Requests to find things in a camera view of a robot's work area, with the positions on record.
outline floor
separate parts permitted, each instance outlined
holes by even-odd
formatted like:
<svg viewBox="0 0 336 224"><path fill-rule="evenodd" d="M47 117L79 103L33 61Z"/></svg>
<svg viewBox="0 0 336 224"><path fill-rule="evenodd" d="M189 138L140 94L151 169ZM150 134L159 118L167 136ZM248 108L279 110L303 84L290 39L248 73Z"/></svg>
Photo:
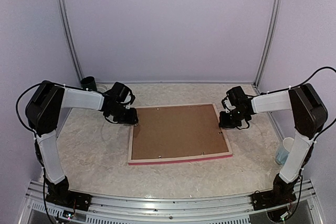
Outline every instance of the floor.
<svg viewBox="0 0 336 224"><path fill-rule="evenodd" d="M215 103L232 84L129 84L133 106ZM252 86L241 85L247 94ZM233 157L212 161L129 166L129 126L112 125L101 112L73 109L58 138L61 164L70 189L89 193L198 198L269 189L280 166L278 139L267 115L254 115L247 130L227 130Z"/></svg>

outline robotic arm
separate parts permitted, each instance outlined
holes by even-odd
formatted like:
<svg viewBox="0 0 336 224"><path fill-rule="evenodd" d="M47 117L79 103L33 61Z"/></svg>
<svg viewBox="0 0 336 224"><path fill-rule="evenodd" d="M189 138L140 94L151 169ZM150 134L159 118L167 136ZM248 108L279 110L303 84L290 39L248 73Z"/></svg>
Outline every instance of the robotic arm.
<svg viewBox="0 0 336 224"><path fill-rule="evenodd" d="M273 190L252 195L255 210L270 208L295 201L293 193L301 169L308 162L314 139L328 118L328 112L311 84L286 91L247 96L240 86L230 89L223 99L226 111L220 113L219 127L241 127L242 120L251 120L257 113L292 110L295 121L295 140L288 158L273 182Z"/></svg>
<svg viewBox="0 0 336 224"><path fill-rule="evenodd" d="M48 202L87 211L91 200L88 194L68 190L69 182L62 170L56 145L56 128L61 108L98 110L111 123L137 124L136 109L130 108L134 100L132 91L119 82L105 93L42 82L27 104L26 116L34 131L37 158L44 167Z"/></svg>

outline black cable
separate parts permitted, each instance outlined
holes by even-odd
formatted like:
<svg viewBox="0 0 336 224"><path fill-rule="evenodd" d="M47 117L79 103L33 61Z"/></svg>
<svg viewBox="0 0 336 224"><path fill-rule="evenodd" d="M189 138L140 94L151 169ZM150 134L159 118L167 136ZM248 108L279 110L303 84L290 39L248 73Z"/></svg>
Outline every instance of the black cable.
<svg viewBox="0 0 336 224"><path fill-rule="evenodd" d="M246 122L246 124L247 124L247 127L245 127L245 128L239 128L239 127L237 126L236 128L239 129L239 130L246 130L246 129L250 128L250 123L247 122L246 120L245 120L245 122Z"/></svg>
<svg viewBox="0 0 336 224"><path fill-rule="evenodd" d="M317 136L315 137L314 141L316 141L316 139L323 133L325 132L327 129L329 129L334 123L336 122L336 118L327 126L325 127L322 131L320 131Z"/></svg>
<svg viewBox="0 0 336 224"><path fill-rule="evenodd" d="M46 209L46 214L47 214L47 217L50 221L51 224L54 224L53 221L51 220L51 217L49 215L49 212L48 212L48 208L47 208L47 203L46 203L46 170L43 169L43 203L44 203L44 207Z"/></svg>
<svg viewBox="0 0 336 224"><path fill-rule="evenodd" d="M334 69L333 67L329 67L329 66L326 66L326 67L322 67L322 68L319 68L317 69L310 77L308 77L307 80L303 81L302 83L298 84L298 85L295 85L293 87L291 87L291 89L293 88L297 88L303 84L305 84L306 82L308 82L311 78L314 77L315 74L317 74L318 72L320 72L321 70L323 69L330 69L332 71L334 71L336 73L336 69ZM275 92L280 92L280 91L286 91L286 90L289 90L289 88L285 88L285 89L278 89L278 90L274 90L274 91L270 91L270 92L267 92L267 93L261 93L260 95L263 95L263 94L272 94L272 93L275 93Z"/></svg>

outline brown board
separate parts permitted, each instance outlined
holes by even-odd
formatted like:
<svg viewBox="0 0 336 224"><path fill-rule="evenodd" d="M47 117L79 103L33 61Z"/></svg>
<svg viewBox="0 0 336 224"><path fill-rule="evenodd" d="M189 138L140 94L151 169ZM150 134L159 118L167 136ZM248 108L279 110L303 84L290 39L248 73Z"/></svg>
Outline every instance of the brown board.
<svg viewBox="0 0 336 224"><path fill-rule="evenodd" d="M129 164L162 164L232 156L214 104L137 108Z"/></svg>

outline white wall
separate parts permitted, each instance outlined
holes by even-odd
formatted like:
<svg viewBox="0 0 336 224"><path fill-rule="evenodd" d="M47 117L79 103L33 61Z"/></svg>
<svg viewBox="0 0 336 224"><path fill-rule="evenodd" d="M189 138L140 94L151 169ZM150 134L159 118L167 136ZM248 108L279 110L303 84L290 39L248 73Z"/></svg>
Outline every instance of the white wall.
<svg viewBox="0 0 336 224"><path fill-rule="evenodd" d="M16 117L16 99L45 79L77 79L56 0L0 0L0 42L0 222L12 224L30 180L41 172L33 137ZM30 97L22 100L23 117Z"/></svg>
<svg viewBox="0 0 336 224"><path fill-rule="evenodd" d="M282 0L261 91L295 85L322 66L336 67L336 0ZM310 83L336 116L336 74L324 70ZM291 112L274 113L285 136L293 136ZM323 133L304 172L311 178L327 223L336 212L336 126Z"/></svg>
<svg viewBox="0 0 336 224"><path fill-rule="evenodd" d="M98 81L253 82L273 0L66 0Z"/></svg>

